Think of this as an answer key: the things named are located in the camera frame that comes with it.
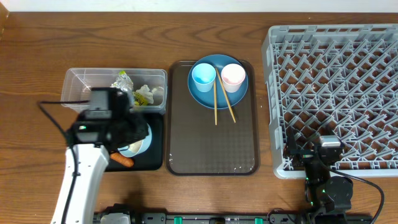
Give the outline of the light blue bowl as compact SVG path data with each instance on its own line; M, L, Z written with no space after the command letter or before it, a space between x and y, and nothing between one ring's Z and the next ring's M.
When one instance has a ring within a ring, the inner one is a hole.
M118 148L118 152L122 154L124 157L134 157L148 150L152 142L152 130L149 125L147 126L149 134L143 140L132 143L122 148Z

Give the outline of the orange carrot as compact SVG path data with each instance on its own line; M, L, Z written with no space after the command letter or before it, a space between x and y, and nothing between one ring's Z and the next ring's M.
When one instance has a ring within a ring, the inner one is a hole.
M129 157L124 157L122 154L115 152L110 155L110 158L124 167L133 167L134 161Z

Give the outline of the yellow snack wrapper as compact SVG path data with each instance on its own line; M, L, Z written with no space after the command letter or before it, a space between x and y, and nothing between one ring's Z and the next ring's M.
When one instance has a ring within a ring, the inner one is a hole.
M121 91L127 93L131 106L147 106L148 102L146 98L134 91L134 84L127 73L122 70L119 72L115 82L111 85L112 88L118 88Z

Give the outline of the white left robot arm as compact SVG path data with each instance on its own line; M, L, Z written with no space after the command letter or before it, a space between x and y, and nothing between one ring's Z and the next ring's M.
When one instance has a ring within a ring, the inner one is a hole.
M52 223L92 223L98 189L119 148L149 134L140 114L90 119L80 113L66 131L65 173Z

